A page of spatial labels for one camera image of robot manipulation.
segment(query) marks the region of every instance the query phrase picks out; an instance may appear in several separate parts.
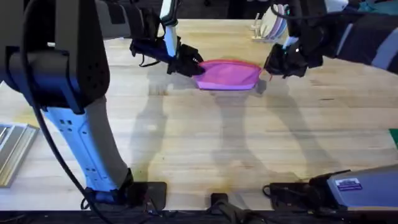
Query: cable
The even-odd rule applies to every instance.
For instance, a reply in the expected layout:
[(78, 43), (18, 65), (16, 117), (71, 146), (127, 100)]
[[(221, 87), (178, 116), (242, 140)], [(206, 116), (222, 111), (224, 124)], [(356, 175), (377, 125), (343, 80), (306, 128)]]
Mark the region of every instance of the cable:
[(17, 217), (14, 217), (14, 218), (9, 218), (9, 219), (7, 219), (7, 220), (0, 220), (0, 223), (7, 223), (7, 222), (11, 222), (11, 221), (18, 221), (18, 220), (20, 220), (21, 218), (24, 218), (24, 217), (26, 217), (26, 215), (18, 215)]
[(39, 0), (30, 0), (29, 3), (27, 4), (25, 8), (25, 13), (24, 13), (24, 21), (22, 25), (22, 41), (21, 41), (21, 48), (20, 48), (20, 54), (21, 54), (21, 64), (23, 68), (23, 76), (25, 79), (23, 79), (26, 83), (27, 87), (27, 94), (30, 95), (32, 98), (31, 103), (32, 107), (36, 116), (36, 119), (39, 123), (39, 126), (43, 132), (44, 137), (46, 138), (55, 158), (58, 160), (59, 164), (61, 165), (62, 169), (67, 173), (68, 177), (70, 180), (75, 184), (77, 189), (80, 191), (80, 193), (84, 196), (84, 198), (87, 200), (88, 204), (90, 205), (92, 211), (94, 211), (97, 216), (102, 219), (107, 224), (112, 224), (103, 214), (97, 209), (95, 204), (91, 201), (89, 196), (87, 196), (83, 186), (79, 183), (78, 179), (73, 175), (72, 171), (69, 169), (67, 163), (63, 160), (62, 155), (60, 154), (59, 150), (57, 149), (57, 146), (55, 145), (51, 134), (49, 132), (49, 129), (47, 125), (45, 124), (45, 121), (43, 119), (43, 115), (40, 111), (38, 103), (34, 100), (34, 92), (33, 92), (33, 87), (31, 85), (31, 82), (29, 81), (29, 75), (30, 75), (30, 69), (29, 69), (29, 61), (27, 58), (27, 30), (28, 30), (28, 21), (30, 16), (32, 15), (33, 7), (35, 4), (38, 3)]
[(273, 5), (275, 4), (275, 0), (269, 0), (270, 2), (270, 8), (272, 13), (274, 13), (275, 16), (283, 18), (283, 19), (287, 19), (287, 20), (303, 20), (303, 19), (323, 19), (325, 17), (329, 17), (329, 16), (348, 16), (348, 15), (352, 15), (352, 16), (363, 16), (367, 13), (365, 12), (351, 12), (351, 11), (347, 11), (347, 12), (331, 12), (331, 13), (327, 13), (327, 14), (323, 14), (323, 15), (319, 15), (319, 16), (286, 16), (286, 15), (282, 15), (280, 13), (278, 13)]
[(152, 62), (152, 63), (148, 63), (148, 64), (144, 65), (144, 62), (145, 62), (145, 55), (142, 54), (142, 61), (141, 61), (141, 64), (138, 65), (138, 66), (140, 66), (141, 68), (150, 67), (150, 66), (157, 65), (158, 63), (160, 63), (160, 61), (157, 60), (156, 62)]

